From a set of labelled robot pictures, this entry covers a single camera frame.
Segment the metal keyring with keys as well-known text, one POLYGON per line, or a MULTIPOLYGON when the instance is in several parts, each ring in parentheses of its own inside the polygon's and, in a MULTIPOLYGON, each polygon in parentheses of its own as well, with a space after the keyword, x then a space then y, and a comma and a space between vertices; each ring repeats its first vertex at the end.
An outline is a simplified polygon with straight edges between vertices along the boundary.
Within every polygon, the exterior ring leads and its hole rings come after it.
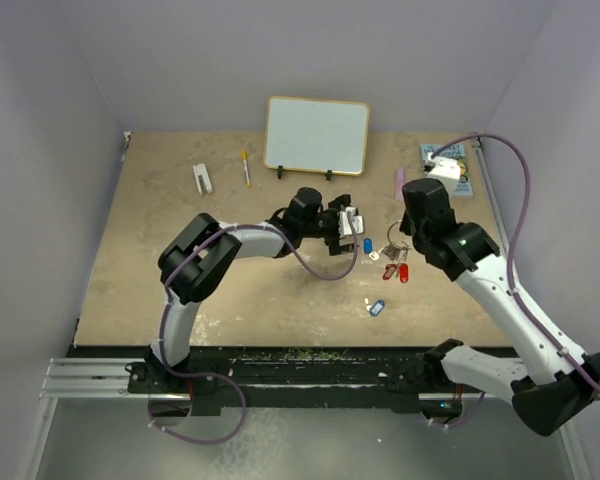
POLYGON ((395 221, 389 226, 386 232, 387 245, 382 250, 382 253, 394 263, 406 262, 411 250, 411 245, 400 231, 400 225, 400 221, 395 221))

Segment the red key tag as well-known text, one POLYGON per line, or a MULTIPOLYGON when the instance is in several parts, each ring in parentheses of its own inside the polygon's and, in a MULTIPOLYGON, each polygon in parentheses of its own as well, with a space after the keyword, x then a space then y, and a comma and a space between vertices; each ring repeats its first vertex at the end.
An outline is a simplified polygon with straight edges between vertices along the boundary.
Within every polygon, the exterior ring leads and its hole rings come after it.
POLYGON ((397 269, 398 267, 396 264, 387 264, 382 279, 384 281, 390 280, 395 275, 397 269))
POLYGON ((398 278, 402 284, 409 281, 409 266, 406 263, 398 265, 398 278))

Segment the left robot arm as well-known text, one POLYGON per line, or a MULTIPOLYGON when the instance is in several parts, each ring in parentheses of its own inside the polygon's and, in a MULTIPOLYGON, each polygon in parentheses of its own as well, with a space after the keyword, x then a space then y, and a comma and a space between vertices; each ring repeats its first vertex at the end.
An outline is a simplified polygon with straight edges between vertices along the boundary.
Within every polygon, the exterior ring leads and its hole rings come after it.
POLYGON ((324 203, 322 195, 310 187, 300 188, 288 206, 257 224, 221 222, 208 213, 196 215, 158 259, 165 307, 148 358, 154 363, 151 381, 164 392, 174 392, 185 378, 196 376, 187 370, 187 363, 198 310, 234 261, 293 255, 315 277, 338 281, 356 265, 363 233, 364 218, 350 195, 324 203), (319 272, 299 254, 305 239, 322 240, 331 256, 351 253, 351 263, 340 274, 319 272))

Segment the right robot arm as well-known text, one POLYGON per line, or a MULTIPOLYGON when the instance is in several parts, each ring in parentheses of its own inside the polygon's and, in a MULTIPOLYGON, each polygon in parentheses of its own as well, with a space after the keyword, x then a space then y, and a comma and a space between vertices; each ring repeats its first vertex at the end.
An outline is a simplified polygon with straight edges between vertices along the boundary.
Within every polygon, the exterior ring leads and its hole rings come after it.
POLYGON ((410 181, 402 194, 401 231, 429 265, 481 305, 519 356, 493 357, 450 339, 430 351, 426 383, 436 391, 457 383, 492 394, 511 404, 536 434, 553 434, 596 400, 600 353, 586 353, 523 288, 508 286, 498 245, 480 225, 456 220, 442 182, 410 181))

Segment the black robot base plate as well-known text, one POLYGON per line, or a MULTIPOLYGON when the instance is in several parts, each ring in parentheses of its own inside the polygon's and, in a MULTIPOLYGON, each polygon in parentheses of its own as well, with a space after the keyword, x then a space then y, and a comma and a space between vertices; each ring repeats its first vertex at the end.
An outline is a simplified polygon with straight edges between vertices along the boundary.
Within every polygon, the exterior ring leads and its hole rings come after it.
POLYGON ((411 347, 193 347, 165 368, 153 355, 125 366, 128 388, 193 416, 225 408, 461 412, 470 393, 442 379, 411 347))

